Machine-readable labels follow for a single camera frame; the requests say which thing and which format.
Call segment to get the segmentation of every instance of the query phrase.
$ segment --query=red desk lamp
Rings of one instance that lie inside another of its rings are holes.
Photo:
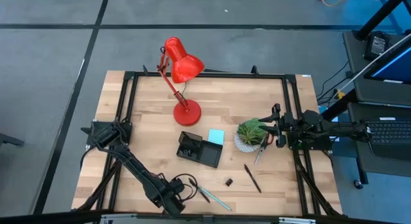
[[[169,38],[164,47],[161,48],[161,53],[160,65],[157,66],[157,70],[179,101],[174,107],[174,119],[180,125],[194,125],[200,120],[200,105],[192,99],[185,99],[179,91],[176,91],[168,80],[166,73],[169,65],[168,62],[171,59],[173,61],[171,79],[173,79],[174,83],[184,83],[200,74],[204,69],[204,64],[197,57],[187,54],[177,37]]]

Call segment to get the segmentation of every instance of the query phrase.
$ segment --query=green plant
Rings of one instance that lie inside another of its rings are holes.
[[[265,125],[258,121],[258,118],[253,118],[238,126],[237,133],[242,142],[249,145],[261,144],[265,138],[265,131],[259,126]]]

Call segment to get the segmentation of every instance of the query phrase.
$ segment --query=gray floor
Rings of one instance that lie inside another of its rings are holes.
[[[0,0],[0,23],[94,24],[101,1]],[[317,0],[109,0],[103,23],[362,25],[380,6],[373,0],[347,0],[333,8]],[[401,29],[411,28],[403,5],[393,14]],[[178,36],[209,69],[249,72],[257,65],[264,73],[310,74],[319,93],[322,82],[347,61],[341,34],[100,30],[45,212],[70,209],[86,139],[80,127],[94,117],[107,70],[141,70],[143,64],[154,70],[159,47]],[[0,132],[26,141],[23,148],[0,149],[0,216],[29,212],[90,35],[91,30],[0,30]],[[326,88],[342,78],[343,73]],[[359,191],[352,186],[358,177],[353,159],[335,157],[334,169],[345,214],[411,222],[411,178],[369,174],[370,185]]]

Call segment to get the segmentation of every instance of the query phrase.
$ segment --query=black pen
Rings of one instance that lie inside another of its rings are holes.
[[[244,169],[245,169],[245,171],[250,175],[251,180],[252,180],[252,182],[254,183],[254,185],[257,187],[258,192],[261,193],[261,189],[260,189],[259,186],[257,185],[256,180],[255,180],[254,177],[252,176],[252,174],[251,174],[251,172],[250,172],[250,170],[249,170],[249,168],[247,167],[246,164],[244,164]]]
[[[190,182],[191,185],[193,185],[195,187],[195,189],[203,196],[203,198],[210,203],[210,199],[208,199],[208,197],[201,191],[200,188],[198,188],[198,186],[195,185],[195,183],[192,181],[191,178],[188,179],[188,181]]]

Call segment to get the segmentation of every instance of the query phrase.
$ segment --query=potted plant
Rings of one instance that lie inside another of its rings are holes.
[[[259,122],[258,118],[253,118],[238,126],[234,143],[240,151],[250,153],[259,148],[266,135],[265,131],[259,128],[261,125],[265,124]]]

